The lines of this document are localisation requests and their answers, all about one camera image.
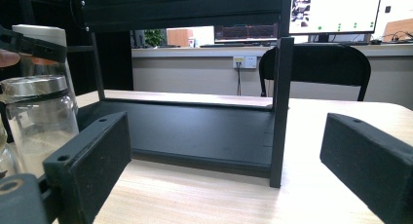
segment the chair backrest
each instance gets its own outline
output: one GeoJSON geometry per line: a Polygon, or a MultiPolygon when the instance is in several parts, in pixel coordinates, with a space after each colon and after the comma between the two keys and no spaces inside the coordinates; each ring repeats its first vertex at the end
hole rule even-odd
{"type": "MultiPolygon", "coordinates": [[[[259,62],[261,96],[266,80],[274,80],[277,48],[267,51],[259,62]]],[[[357,101],[363,101],[371,67],[359,50],[335,43],[294,45],[291,81],[360,87],[357,101]]]]}

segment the metal lid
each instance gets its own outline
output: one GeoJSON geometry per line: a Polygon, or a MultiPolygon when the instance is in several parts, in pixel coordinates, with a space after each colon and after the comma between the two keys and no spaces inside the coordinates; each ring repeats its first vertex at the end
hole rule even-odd
{"type": "Polygon", "coordinates": [[[30,97],[67,90],[66,79],[61,75],[40,75],[11,78],[0,82],[3,95],[30,97]]]}

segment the white desk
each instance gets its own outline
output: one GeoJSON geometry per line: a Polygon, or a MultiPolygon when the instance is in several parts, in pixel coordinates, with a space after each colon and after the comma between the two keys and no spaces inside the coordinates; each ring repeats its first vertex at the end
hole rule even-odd
{"type": "MultiPolygon", "coordinates": [[[[108,97],[266,105],[271,99],[106,92],[108,97]]],[[[80,106],[96,93],[78,97],[80,106]]],[[[95,223],[382,223],[319,160],[326,114],[360,118],[413,145],[413,112],[373,102],[291,99],[282,187],[269,179],[133,160],[95,223]]]]}

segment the monitor screen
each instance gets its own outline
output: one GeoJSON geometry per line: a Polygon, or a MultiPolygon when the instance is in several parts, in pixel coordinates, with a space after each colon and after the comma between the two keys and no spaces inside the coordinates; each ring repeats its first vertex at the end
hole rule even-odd
{"type": "Polygon", "coordinates": [[[380,0],[291,0],[289,34],[374,33],[380,0]]]}
{"type": "Polygon", "coordinates": [[[213,27],[214,43],[265,43],[277,41],[278,25],[216,25],[213,27]]]}

